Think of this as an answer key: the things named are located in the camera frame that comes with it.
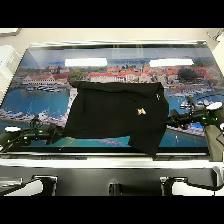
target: blue water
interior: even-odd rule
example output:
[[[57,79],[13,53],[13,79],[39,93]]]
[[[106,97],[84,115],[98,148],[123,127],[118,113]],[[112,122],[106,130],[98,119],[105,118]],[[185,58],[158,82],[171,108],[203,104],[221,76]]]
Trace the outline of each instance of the blue water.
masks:
[[[210,94],[221,93],[224,91],[216,91],[209,94],[200,94],[195,96],[195,100],[199,97],[203,97]],[[224,96],[212,96],[206,98],[209,101],[224,101]],[[15,89],[8,92],[4,99],[1,108],[7,111],[23,112],[25,114],[36,114],[44,110],[48,111],[48,115],[54,118],[60,118],[67,111],[67,105],[69,100],[69,90],[61,92],[44,92],[44,91],[33,91],[28,92],[24,89]],[[179,113],[187,112],[187,110],[179,109],[181,102],[186,101],[184,97],[167,97],[167,101],[170,105],[170,110],[176,109]],[[0,132],[4,131],[7,126],[19,126],[26,127],[25,124],[13,122],[0,122]],[[56,142],[49,147],[129,147],[128,146],[129,136],[122,138],[111,138],[111,139],[71,139],[64,138]],[[31,146],[45,146],[43,141],[33,142]],[[161,147],[205,147],[207,146],[204,137],[193,136],[189,134],[179,133],[172,130],[167,130],[164,135]]]

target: gold logo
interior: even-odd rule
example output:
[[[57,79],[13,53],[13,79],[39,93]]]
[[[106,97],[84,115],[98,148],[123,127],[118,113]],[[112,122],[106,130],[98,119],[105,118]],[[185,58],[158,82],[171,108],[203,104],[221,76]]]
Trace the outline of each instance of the gold logo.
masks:
[[[138,109],[138,115],[140,114],[146,114],[145,110],[142,108],[142,109]]]

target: large screen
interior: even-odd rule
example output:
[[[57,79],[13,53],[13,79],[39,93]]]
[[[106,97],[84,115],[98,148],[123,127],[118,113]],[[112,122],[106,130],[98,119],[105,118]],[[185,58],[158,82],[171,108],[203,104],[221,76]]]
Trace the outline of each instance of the large screen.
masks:
[[[104,66],[67,66],[67,59],[104,58]],[[151,66],[158,59],[191,59],[192,64]],[[45,125],[65,126],[77,90],[69,79],[86,82],[161,82],[170,110],[188,111],[186,96],[198,105],[224,100],[224,79],[206,45],[28,48],[0,109],[0,132],[27,127],[35,114]],[[48,147],[129,147],[129,136],[110,139],[64,138]],[[44,141],[31,146],[46,146]],[[206,147],[200,124],[188,130],[168,126],[160,147]]]

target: display screen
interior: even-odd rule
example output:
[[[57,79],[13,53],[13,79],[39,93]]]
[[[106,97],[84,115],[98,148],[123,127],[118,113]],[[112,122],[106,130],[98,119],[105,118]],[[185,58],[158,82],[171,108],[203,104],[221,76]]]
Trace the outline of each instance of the display screen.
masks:
[[[76,59],[88,60],[77,64]],[[78,94],[69,85],[70,79],[103,83],[161,82],[170,110],[179,113],[188,111],[186,96],[193,97],[198,105],[224,101],[224,79],[207,45],[28,48],[1,105],[0,132],[8,126],[27,127],[35,114],[46,125],[65,126]],[[83,147],[84,150],[85,147],[129,147],[128,141],[129,136],[64,138],[48,146],[44,141],[34,141],[31,146]],[[186,131],[168,126],[160,144],[160,147],[206,146],[200,124],[191,124]]]

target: folded garment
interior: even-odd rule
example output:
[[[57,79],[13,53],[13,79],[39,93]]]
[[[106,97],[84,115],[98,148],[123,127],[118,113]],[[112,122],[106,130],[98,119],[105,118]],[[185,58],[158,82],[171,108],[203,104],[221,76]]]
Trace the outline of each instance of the folded garment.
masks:
[[[130,136],[129,145],[155,156],[166,131],[169,105],[161,83],[74,82],[78,95],[65,136],[100,139]]]

